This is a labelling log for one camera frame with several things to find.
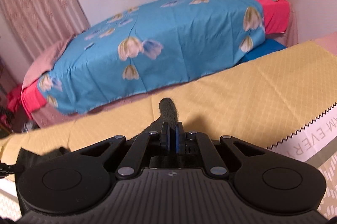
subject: red bedsheet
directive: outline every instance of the red bedsheet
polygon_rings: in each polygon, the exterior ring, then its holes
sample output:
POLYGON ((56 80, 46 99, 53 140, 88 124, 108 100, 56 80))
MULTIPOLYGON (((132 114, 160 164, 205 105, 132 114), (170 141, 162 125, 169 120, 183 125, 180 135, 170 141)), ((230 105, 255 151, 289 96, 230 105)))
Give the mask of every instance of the red bedsheet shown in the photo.
POLYGON ((290 4, 287 0, 256 0, 262 7, 265 16, 266 35, 283 33, 288 27, 290 4))
MULTIPOLYGON (((266 35, 283 33, 288 27, 290 4, 286 0, 256 0, 264 12, 266 35)), ((25 88, 21 93, 21 100, 27 115, 32 119, 31 113, 47 104, 46 99, 42 96, 37 88, 37 81, 31 86, 25 88)))

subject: yellow blanket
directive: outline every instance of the yellow blanket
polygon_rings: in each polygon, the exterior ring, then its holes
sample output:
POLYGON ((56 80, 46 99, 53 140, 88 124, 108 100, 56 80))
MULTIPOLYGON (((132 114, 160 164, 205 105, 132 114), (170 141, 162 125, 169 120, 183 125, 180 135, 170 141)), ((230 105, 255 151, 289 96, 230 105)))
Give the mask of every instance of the yellow blanket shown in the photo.
POLYGON ((114 135, 130 138, 159 117, 164 97, 176 103, 185 131, 218 139, 233 135, 268 147, 337 101, 337 58, 306 42, 108 112, 0 140, 0 159, 13 164, 21 147, 41 154, 77 150, 114 135))

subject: tulip pattern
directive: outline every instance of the tulip pattern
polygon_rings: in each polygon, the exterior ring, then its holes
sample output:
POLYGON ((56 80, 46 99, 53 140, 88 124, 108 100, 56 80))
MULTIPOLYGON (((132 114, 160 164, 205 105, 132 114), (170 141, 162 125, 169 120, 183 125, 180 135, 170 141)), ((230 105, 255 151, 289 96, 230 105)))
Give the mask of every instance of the tulip pattern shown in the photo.
POLYGON ((128 23, 131 22, 131 21, 133 21, 133 19, 131 19, 131 18, 129 18, 129 19, 124 19, 124 20, 122 20, 122 21, 118 24, 118 26, 119 26, 119 27, 122 27, 122 26, 124 26, 125 24, 128 24, 128 23))
POLYGON ((139 7, 132 7, 130 9, 127 10, 127 12, 130 14, 130 13, 133 13, 133 12, 136 12, 137 10, 139 10, 139 7))
POLYGON ((161 7, 173 7, 176 6, 178 4, 178 1, 174 0, 174 1, 169 1, 168 3, 163 4, 161 7))
POLYGON ((190 2, 190 4, 199 4, 199 3, 202 3, 202 2, 208 3, 208 2, 210 2, 210 0, 193 0, 193 1, 190 2))
POLYGON ((54 108, 57 108, 58 107, 58 103, 57 103, 57 100, 56 98, 52 97, 51 95, 47 96, 47 102, 53 106, 54 108))
POLYGON ((139 79, 138 71, 136 67, 132 64, 125 67, 122 76, 123 76, 123 79, 127 79, 127 80, 139 79))
POLYGON ((249 52, 253 49, 253 40, 250 36, 244 38, 244 40, 240 44, 240 49, 242 52, 249 52))
POLYGON ((52 83, 50 76, 48 74, 44 74, 41 77, 40 82, 39 82, 39 87, 41 91, 43 92, 50 91, 52 86, 53 86, 53 83, 52 83))
POLYGON ((62 83, 59 79, 52 78, 52 87, 62 92, 62 83))
POLYGON ((114 28, 110 28, 109 30, 105 31, 103 34, 99 35, 100 38, 104 38, 107 37, 109 35, 111 35, 114 32, 114 28))
POLYGON ((157 56, 160 55, 161 50, 164 48, 159 42, 147 39, 143 41, 144 55, 149 57, 150 59, 155 60, 157 56))
POLYGON ((136 37, 128 37, 118 46, 118 55, 121 61, 126 61, 128 57, 135 58, 139 52, 143 53, 142 43, 136 37))
POLYGON ((91 40, 92 38, 94 38, 96 35, 95 34, 90 34, 90 35, 87 35, 84 40, 91 40))
POLYGON ((115 21, 118 21, 120 20, 121 18, 123 18, 123 13, 119 13, 117 15, 114 15, 111 19, 109 19, 107 21, 107 23, 112 23, 112 22, 115 22, 115 21))
POLYGON ((254 7, 248 7, 243 18, 243 29, 256 30, 258 27, 263 27, 262 17, 254 7))

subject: curtain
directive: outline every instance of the curtain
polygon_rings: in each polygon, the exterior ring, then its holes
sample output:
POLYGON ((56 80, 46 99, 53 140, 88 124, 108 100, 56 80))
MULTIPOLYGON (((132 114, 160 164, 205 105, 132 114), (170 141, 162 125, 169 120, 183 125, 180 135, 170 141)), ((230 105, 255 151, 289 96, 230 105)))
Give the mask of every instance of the curtain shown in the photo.
POLYGON ((0 0, 0 8, 31 61, 89 23, 77 0, 0 0))

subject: red cloth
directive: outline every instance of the red cloth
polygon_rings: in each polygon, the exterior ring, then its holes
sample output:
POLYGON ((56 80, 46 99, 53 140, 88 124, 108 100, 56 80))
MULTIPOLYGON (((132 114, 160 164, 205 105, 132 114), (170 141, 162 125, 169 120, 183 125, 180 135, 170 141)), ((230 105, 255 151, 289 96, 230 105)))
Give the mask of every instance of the red cloth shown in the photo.
POLYGON ((12 91, 7 94, 7 109, 15 113, 21 104, 21 88, 22 85, 18 85, 12 91))
POLYGON ((42 96, 37 88, 37 81, 23 89, 21 92, 22 106, 30 119, 33 119, 31 113, 47 104, 46 99, 42 96))
POLYGON ((287 0, 256 0, 263 7, 266 35, 283 33, 289 23, 290 4, 287 0))

